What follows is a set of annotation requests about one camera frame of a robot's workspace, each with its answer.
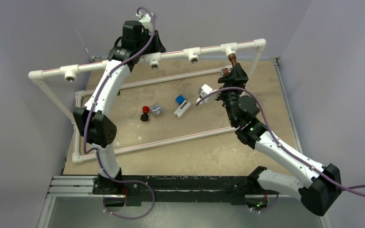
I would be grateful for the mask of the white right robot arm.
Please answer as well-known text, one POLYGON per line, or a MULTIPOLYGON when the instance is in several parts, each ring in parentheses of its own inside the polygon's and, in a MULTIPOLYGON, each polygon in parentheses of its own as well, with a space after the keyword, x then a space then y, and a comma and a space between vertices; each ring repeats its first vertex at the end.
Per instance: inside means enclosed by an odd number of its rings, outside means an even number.
POLYGON ((257 99, 242 95, 248 76, 239 63, 221 70, 218 83, 222 84, 217 100, 222 101, 232 127, 236 128, 239 141, 278 162, 292 176, 257 167, 249 176, 248 188, 253 193, 262 190, 290 195, 317 216, 323 216, 342 193, 327 178, 341 182, 340 170, 333 164, 316 162, 270 132, 266 122, 257 118, 262 113, 257 99))

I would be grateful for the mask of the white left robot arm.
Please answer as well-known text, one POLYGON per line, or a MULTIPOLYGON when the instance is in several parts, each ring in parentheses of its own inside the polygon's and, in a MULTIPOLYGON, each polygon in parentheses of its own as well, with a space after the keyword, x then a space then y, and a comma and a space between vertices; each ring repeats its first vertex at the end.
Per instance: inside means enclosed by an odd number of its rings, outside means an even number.
POLYGON ((105 71, 93 95, 83 108, 77 107, 73 111, 84 145, 90 144, 98 155, 100 170, 94 180, 97 185, 104 184, 110 194, 118 194, 123 182, 113 147, 117 127, 109 119, 109 112, 121 85, 139 62, 140 56, 166 51, 153 19, 126 21, 118 41, 121 45, 115 45, 110 50, 105 71))

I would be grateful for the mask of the blue and white faucet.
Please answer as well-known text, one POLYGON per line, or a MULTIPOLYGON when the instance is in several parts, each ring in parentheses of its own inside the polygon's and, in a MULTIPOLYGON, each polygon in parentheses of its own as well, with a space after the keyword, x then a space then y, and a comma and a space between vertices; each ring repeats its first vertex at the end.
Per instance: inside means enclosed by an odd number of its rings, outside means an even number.
POLYGON ((176 97, 175 101, 179 106, 174 111, 174 115, 178 118, 181 118, 192 104, 183 95, 179 95, 178 97, 176 97))

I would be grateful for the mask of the clear grey faucet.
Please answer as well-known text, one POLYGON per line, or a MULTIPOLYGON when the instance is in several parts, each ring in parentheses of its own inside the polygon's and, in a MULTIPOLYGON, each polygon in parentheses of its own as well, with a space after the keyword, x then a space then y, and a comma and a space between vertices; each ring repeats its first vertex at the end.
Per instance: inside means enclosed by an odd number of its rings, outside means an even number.
POLYGON ((163 113, 163 107, 159 103, 155 103, 149 107, 152 116, 156 117, 163 113))

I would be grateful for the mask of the red and black faucet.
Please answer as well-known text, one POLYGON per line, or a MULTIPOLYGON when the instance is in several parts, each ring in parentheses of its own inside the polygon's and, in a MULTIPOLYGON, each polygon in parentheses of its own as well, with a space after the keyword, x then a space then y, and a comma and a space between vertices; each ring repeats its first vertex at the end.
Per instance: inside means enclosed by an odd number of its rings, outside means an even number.
POLYGON ((142 122, 148 122, 149 121, 149 115, 148 115, 149 111, 150 111, 150 108, 148 106, 143 106, 142 107, 142 112, 143 113, 140 117, 140 120, 142 122))

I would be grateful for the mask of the white PVC pipe frame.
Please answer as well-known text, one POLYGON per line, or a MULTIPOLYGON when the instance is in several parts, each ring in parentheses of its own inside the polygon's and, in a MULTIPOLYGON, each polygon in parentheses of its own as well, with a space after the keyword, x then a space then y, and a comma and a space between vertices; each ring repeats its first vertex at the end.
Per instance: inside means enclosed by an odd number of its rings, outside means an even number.
MULTIPOLYGON (((165 59, 186 57, 186 58, 188 58, 188 60, 191 63, 194 64, 199 60, 199 57, 201 55, 214 54, 214 53, 219 53, 219 52, 225 53, 225 55, 229 59, 229 61, 232 61, 234 55, 236 54, 236 52, 238 50, 254 48, 256 50, 256 55, 254 57, 253 64, 251 65, 250 72, 249 72, 249 74, 252 75, 254 73, 256 65, 258 64, 261 53, 265 49, 265 46, 266 46, 266 40, 262 38, 262 39, 256 39, 253 41, 242 42, 242 43, 227 43, 227 44, 221 44, 218 46, 203 47, 203 48, 193 47, 193 48, 188 48, 188 49, 184 49, 184 50, 180 50, 180 51, 166 52, 166 53, 159 53, 159 54, 152 53, 152 54, 148 54, 148 55, 142 55, 140 57, 139 61, 149 63, 151 68, 156 69, 159 66, 160 61, 165 60, 165 59)), ((107 63, 108 63, 108 60, 98 62, 98 63, 85 64, 85 65, 69 65, 69 66, 62 66, 58 69, 52 69, 52 70, 31 71, 28 74, 29 79, 35 85, 37 85, 48 96, 48 98, 50 98, 51 101, 53 101, 53 103, 72 122, 72 124, 74 126, 74 131, 75 131, 75 146, 74 146, 75 152, 72 155, 72 161, 74 163, 80 163, 82 161, 87 161, 91 158, 91 156, 90 155, 82 156, 82 155, 78 154, 79 140, 80 140, 80 137, 83 137, 83 136, 80 135, 80 133, 78 131, 74 116, 70 112, 70 110, 67 109, 64 106, 64 104, 59 100, 59 98, 54 94, 54 92, 46 85, 44 79, 47 77, 63 75, 67 81, 73 81, 76 79, 76 77, 79 73, 90 72, 90 71, 99 70, 99 69, 105 70, 107 63)), ((150 80, 140 81, 140 82, 131 83, 131 84, 123 83, 121 85, 120 90, 127 89, 127 88, 133 88, 133 87, 139 87, 139 86, 145 86, 145 85, 147 86, 147 85, 151 85, 151 84, 168 82, 168 81, 184 79, 184 78, 189 78, 189 77, 194 77, 194 76, 202 76, 205 74, 210 74, 210 73, 215 73, 215 72, 216 72, 215 69, 211 69, 211 70, 196 71, 193 73, 186 73, 186 74, 181 74, 181 75, 162 77, 162 78, 158 78, 158 79, 150 79, 150 80)), ((86 91, 85 93, 87 95, 88 94, 93 95, 94 91, 89 90, 89 91, 86 91)), ((183 141, 190 140, 190 139, 196 139, 196 138, 200 138, 202 136, 205 137, 205 136, 209 136, 212 134, 219 134, 219 133, 225 133, 225 132, 231 132, 231 131, 232 131, 231 128, 217 129, 212 132, 193 134, 191 136, 185 136, 183 138, 175 138, 175 139, 170 139, 170 140, 166 140, 166 141, 158 141, 158 142, 154 142, 152 144, 150 144, 150 143, 142 144, 136 148, 131 147, 131 148, 127 148, 125 150, 123 150, 123 149, 115 150, 114 149, 114 154, 116 156, 116 155, 122 154, 124 152, 135 152, 135 151, 138 151, 141 149, 158 147, 161 145, 172 144, 175 142, 183 142, 183 141)))

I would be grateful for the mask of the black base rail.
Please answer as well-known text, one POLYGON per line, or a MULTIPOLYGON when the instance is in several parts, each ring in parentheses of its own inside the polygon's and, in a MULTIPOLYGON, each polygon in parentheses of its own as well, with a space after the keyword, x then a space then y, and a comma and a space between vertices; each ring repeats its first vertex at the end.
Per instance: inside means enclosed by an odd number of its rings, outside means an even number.
POLYGON ((229 203, 256 206, 271 190, 264 190, 250 176, 144 176, 121 175, 122 183, 96 176, 94 195, 126 198, 127 206, 143 202, 229 203))

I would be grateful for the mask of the aluminium frame rail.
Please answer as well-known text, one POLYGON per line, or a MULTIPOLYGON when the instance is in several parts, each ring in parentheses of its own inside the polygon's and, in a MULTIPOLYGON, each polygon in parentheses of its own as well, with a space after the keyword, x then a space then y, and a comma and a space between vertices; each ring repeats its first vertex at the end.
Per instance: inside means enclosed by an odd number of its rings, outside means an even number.
POLYGON ((121 195, 93 193, 93 176, 53 176, 39 228, 120 228, 126 221, 103 212, 102 200, 121 195))

